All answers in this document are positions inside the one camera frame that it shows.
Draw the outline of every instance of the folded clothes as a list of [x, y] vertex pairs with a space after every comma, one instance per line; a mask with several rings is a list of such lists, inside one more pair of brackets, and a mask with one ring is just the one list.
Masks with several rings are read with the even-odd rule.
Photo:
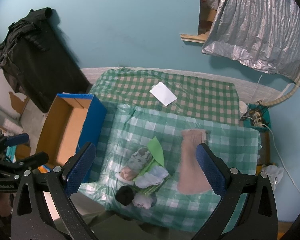
[[201, 129], [183, 130], [182, 136], [177, 190], [185, 195], [207, 192], [211, 186], [195, 157], [197, 146], [206, 140], [206, 132]]
[[154, 166], [144, 175], [137, 177], [135, 183], [139, 188], [147, 188], [151, 185], [161, 184], [165, 177], [169, 175], [168, 171], [162, 166]]

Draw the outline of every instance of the blue gripper pad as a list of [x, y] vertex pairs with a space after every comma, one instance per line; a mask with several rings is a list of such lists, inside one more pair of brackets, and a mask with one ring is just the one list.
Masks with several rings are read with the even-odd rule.
[[203, 173], [207, 177], [213, 192], [216, 195], [224, 197], [226, 194], [226, 178], [223, 176], [202, 145], [197, 146], [195, 156]]
[[29, 135], [27, 133], [18, 134], [8, 137], [5, 146], [15, 146], [29, 141]]
[[66, 177], [65, 193], [68, 197], [78, 191], [80, 184], [92, 166], [95, 157], [96, 147], [91, 143]]

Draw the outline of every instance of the metal screw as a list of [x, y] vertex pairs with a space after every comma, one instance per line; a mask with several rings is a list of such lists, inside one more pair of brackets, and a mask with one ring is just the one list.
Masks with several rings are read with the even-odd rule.
[[268, 175], [267, 175], [264, 171], [260, 172], [260, 175], [261, 175], [261, 177], [263, 177], [263, 178], [268, 177]]
[[61, 167], [60, 167], [60, 166], [55, 166], [55, 167], [53, 168], [53, 171], [54, 171], [54, 172], [59, 172], [59, 171], [61, 171]]
[[29, 175], [30, 175], [30, 173], [31, 173], [31, 171], [29, 171], [29, 170], [26, 170], [26, 171], [23, 173], [23, 175], [25, 175], [25, 176], [29, 176]]
[[237, 168], [231, 168], [230, 172], [233, 173], [233, 174], [238, 174], [239, 171], [238, 171]]

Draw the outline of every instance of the cardboard box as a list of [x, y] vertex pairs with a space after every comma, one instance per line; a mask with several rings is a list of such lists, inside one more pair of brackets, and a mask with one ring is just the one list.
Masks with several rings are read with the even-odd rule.
[[205, 8], [205, 7], [201, 6], [199, 20], [213, 22], [214, 18], [216, 17], [216, 14], [217, 14], [216, 10], [213, 10], [210, 8]]
[[[63, 166], [86, 143], [97, 146], [106, 109], [95, 95], [58, 94], [42, 127], [36, 153], [46, 152], [48, 170]], [[83, 182], [89, 178], [90, 171]]]
[[29, 157], [30, 153], [31, 153], [31, 147], [25, 144], [19, 144], [17, 145], [16, 152], [15, 152], [16, 160], [18, 161], [26, 157]]

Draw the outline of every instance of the silver tarp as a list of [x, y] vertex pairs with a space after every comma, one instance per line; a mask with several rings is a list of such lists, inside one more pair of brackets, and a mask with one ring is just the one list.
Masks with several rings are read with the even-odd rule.
[[221, 0], [202, 52], [296, 81], [300, 9], [294, 0]]

